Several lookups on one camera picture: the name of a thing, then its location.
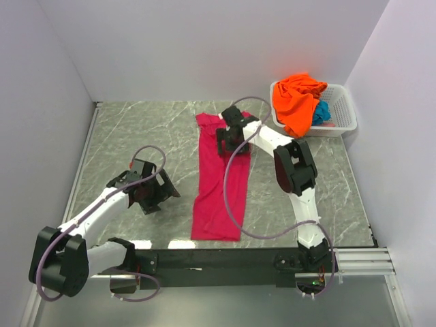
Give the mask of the magenta red t shirt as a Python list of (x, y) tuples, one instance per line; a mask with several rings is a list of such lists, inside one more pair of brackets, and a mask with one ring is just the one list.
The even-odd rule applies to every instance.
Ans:
[[(229, 218), (223, 196), (225, 169), (231, 153), (220, 155), (217, 148), (216, 130), (226, 123), (214, 114), (196, 116), (200, 136), (198, 141), (199, 187), (193, 203), (191, 239), (238, 242), (241, 231)], [(233, 217), (243, 225), (247, 187), (251, 166), (251, 154), (237, 155), (228, 174), (227, 196)]]

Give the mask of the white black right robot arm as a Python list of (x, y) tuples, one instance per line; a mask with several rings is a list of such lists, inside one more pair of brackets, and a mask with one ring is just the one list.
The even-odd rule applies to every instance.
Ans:
[[(321, 266), (326, 267), (326, 260), (329, 259), (332, 263), (332, 272), (335, 273), (337, 261), (333, 241), (320, 224), (315, 203), (317, 168), (309, 145), (304, 140), (274, 131), (252, 115), (243, 116), (235, 105), (225, 109), (220, 117), (225, 121), (226, 127), (217, 130), (217, 147), (220, 153), (224, 150), (232, 153), (223, 178), (223, 201), (232, 223), (243, 234), (256, 239), (279, 238), (296, 230), (301, 268), (313, 272)], [(246, 231), (234, 218), (228, 200), (228, 180), (232, 162), (237, 155), (249, 151), (251, 145), (273, 158), (277, 183), (292, 203), (296, 223), (278, 234), (259, 236)]]

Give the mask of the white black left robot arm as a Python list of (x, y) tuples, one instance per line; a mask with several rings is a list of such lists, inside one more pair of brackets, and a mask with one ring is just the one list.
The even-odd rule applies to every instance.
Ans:
[(180, 194), (163, 167), (133, 159), (129, 169), (110, 180), (83, 211), (57, 228), (46, 226), (37, 235), (29, 281), (60, 296), (75, 296), (93, 275), (114, 268), (122, 274), (139, 273), (135, 245), (109, 238), (97, 245), (99, 233), (113, 219), (137, 204), (145, 215)]

